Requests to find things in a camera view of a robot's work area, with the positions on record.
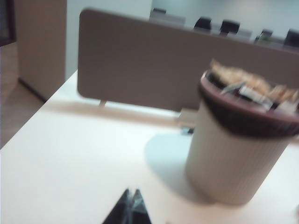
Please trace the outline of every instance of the office chair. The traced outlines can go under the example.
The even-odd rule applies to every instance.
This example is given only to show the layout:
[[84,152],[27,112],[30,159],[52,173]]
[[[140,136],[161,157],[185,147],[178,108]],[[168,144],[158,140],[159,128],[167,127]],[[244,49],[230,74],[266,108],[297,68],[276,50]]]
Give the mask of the office chair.
[[239,27],[240,27],[240,23],[238,22],[223,20],[220,28],[220,33],[225,35],[227,35],[229,32],[236,34],[239,31]]
[[211,19],[207,17],[200,17],[194,28],[201,28],[201,29],[206,29],[206,30],[211,30]]
[[154,8],[153,11],[154,11],[154,12],[157,12],[157,13],[163,13],[163,14],[166,14],[166,10],[165,10],[165,9],[162,9],[162,8]]
[[263,29],[261,35],[272,36],[273,31],[269,29]]
[[285,45],[299,48],[299,32],[290,29],[285,38]]

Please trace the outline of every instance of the white desk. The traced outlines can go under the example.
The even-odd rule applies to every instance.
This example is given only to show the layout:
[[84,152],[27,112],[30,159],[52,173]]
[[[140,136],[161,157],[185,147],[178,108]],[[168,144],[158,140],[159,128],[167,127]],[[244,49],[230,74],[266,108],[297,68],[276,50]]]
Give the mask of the white desk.
[[180,134],[176,113],[99,107],[77,94],[76,80],[1,150],[2,224],[100,224],[127,187],[141,189],[153,224],[299,223],[298,143],[248,204],[212,203],[184,178],[191,137]]

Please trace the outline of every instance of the brown partition panel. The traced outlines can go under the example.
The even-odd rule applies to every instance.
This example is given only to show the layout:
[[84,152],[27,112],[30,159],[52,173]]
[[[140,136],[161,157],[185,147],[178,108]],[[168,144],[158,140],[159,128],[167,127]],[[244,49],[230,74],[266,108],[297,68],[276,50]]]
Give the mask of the brown partition panel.
[[196,109],[197,83],[212,58],[299,86],[294,52],[89,9],[80,15],[78,91],[84,97]]

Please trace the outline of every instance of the baseboard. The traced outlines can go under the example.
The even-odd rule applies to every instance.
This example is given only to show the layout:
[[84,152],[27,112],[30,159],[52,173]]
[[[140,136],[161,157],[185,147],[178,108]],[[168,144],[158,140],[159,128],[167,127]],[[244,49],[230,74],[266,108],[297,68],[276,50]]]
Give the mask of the baseboard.
[[47,99],[43,97],[41,94],[39,94],[34,88],[32,88],[26,81],[24,81],[22,78],[18,78],[19,83],[21,83],[23,86],[25,86],[30,92],[32,92],[34,95],[36,95],[40,100],[42,100],[44,103],[47,102]]

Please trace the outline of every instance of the black object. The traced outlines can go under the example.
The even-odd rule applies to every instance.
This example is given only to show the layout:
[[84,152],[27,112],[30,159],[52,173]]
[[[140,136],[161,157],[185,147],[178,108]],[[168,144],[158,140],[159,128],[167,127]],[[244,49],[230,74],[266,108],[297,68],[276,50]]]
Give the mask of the black object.
[[14,1],[0,0],[0,46],[15,41]]
[[298,48],[299,47],[299,32],[290,29],[285,38],[285,45]]
[[273,31],[269,29],[263,29],[261,35],[272,36]]
[[206,18],[206,17],[200,17],[194,28],[201,28],[201,29],[206,29],[206,30],[211,30],[211,19]]
[[220,32],[222,34],[228,34],[228,33],[238,33],[240,27],[240,23],[230,20],[223,20]]
[[163,13],[163,14],[166,14],[166,10],[165,10],[165,9],[162,9],[162,8],[154,8],[153,11],[154,11],[154,12],[157,12],[157,13]]
[[151,224],[140,190],[131,198],[126,189],[103,224]]

